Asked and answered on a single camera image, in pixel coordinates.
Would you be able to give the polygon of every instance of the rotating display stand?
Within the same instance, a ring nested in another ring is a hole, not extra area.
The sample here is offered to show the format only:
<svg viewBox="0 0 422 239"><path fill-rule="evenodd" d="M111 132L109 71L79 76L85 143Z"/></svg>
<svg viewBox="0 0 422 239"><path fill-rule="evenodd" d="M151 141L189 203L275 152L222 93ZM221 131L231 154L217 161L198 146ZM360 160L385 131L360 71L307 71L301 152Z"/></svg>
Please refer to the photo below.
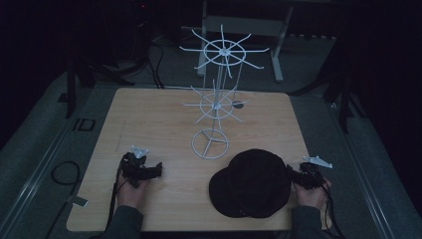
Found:
<svg viewBox="0 0 422 239"><path fill-rule="evenodd" d="M264 68L247 62L245 60L246 56L249 53L262 53L268 51L269 49L247 51L240 45L240 43L250 38L251 34L238 42L230 41L224 38L223 26L221 26L221 39L219 40L208 41L196 34L193 30L192 33L197 38L205 42L204 48L196 50L180 47L180 49L188 52L199 52L205 56L206 62L198 67L195 67L195 69L203 68L210 63L218 66L217 80L213 80L212 91L206 91L205 89L205 83L207 80L207 76L205 74L203 77L203 87L201 91L191 87L195 93L201 96L199 104L184 104L188 107L199 107L201 110L203 116L195 123L198 123L205 118L210 118L212 120L211 127L203 128L193 136L192 149L202 158L216 159L223 156L229 148L229 139L222 129L221 120L226 117L233 117L234 119L243 122L241 119L232 114L233 108L241 108L243 104L246 103L236 101L236 92L243 64L247 64L255 69ZM237 65L239 65L239 70L237 73L236 84L233 89L226 90L225 85L227 77L229 77L229 79L233 79L233 73L230 68ZM221 150L214 150L211 152L210 149L212 147L220 148Z"/></svg>

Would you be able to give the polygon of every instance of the gray floor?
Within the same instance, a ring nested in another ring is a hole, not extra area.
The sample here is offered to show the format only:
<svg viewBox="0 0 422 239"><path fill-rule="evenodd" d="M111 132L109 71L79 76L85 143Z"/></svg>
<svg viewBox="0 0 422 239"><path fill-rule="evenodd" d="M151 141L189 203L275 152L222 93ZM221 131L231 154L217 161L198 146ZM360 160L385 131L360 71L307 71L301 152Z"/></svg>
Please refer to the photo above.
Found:
<svg viewBox="0 0 422 239"><path fill-rule="evenodd" d="M164 52L159 76L166 87L202 86L202 79L194 70L197 54L165 46L165 38L156 43ZM197 47L191 38L182 44ZM274 81L268 53L248 56L249 62L265 69L244 68L239 89L280 93L299 89L315 79L332 44L333 40L326 39L287 39L280 56L285 81L280 84ZM152 47L151 62L157 64L159 57L160 50ZM213 78L212 72L209 67L207 76ZM126 78L135 82L137 88L154 88L148 69ZM55 165L72 160L84 174L119 87L99 79L92 90L78 89L78 108L70 119L64 119L66 105L57 103L66 90L66 77L58 78L47 89L0 152L2 238L46 237L71 190L71 186L55 183L50 172ZM334 214L346 238L422 238L421 219L370 120L361 118L351 108L354 117L347 120L349 134L343 133L337 123L338 109L321 99L323 90L324 86L291 100L310 155L319 155L334 165L334 169L323 169L322 173L333 183ZM93 131L72 130L77 118L96 120L96 127ZM70 165L56 174L65 181L76 178L76 170ZM97 234L68 231L70 209L69 205L65 208L50 238L88 238Z"/></svg>

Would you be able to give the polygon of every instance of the wooden tabletop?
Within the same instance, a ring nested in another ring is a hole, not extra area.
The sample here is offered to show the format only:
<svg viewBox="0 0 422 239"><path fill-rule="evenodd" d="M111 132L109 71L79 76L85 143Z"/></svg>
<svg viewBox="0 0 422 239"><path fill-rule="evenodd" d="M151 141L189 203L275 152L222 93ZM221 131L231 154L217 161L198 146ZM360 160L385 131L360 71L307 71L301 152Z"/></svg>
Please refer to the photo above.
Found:
<svg viewBox="0 0 422 239"><path fill-rule="evenodd" d="M298 169L308 155L289 97L280 93L237 92L247 101L221 121L230 143L217 159L199 157L192 149L196 132L212 126L192 90L120 89L116 92L78 196L86 207L73 205L67 227L71 231L103 231L115 173L132 145L149 149L146 166L163 163L163 173L152 179L142 208L143 231L284 230L291 228L289 203L266 219L229 218L211 204L208 183L239 152L260 148L280 156Z"/></svg>

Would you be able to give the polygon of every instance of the dark sleeve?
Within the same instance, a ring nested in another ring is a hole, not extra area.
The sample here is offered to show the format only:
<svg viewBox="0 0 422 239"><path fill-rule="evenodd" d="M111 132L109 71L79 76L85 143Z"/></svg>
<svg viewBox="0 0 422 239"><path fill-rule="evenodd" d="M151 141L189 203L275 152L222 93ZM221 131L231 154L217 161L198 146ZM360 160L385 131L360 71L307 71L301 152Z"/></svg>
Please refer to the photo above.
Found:
<svg viewBox="0 0 422 239"><path fill-rule="evenodd" d="M321 228L320 211L317 208L299 206L293 209L291 239L326 238Z"/></svg>
<svg viewBox="0 0 422 239"><path fill-rule="evenodd" d="M143 215L135 208L119 206L102 239L139 239Z"/></svg>

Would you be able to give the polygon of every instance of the black cap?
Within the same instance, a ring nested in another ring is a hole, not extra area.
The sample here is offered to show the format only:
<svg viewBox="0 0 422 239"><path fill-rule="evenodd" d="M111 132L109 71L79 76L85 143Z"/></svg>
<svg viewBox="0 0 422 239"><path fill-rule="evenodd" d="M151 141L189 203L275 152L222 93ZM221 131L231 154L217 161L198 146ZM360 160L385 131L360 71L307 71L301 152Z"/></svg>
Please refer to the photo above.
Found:
<svg viewBox="0 0 422 239"><path fill-rule="evenodd" d="M285 163L262 149L240 152L212 176L209 184L214 207L235 218L270 217L288 203L290 193Z"/></svg>

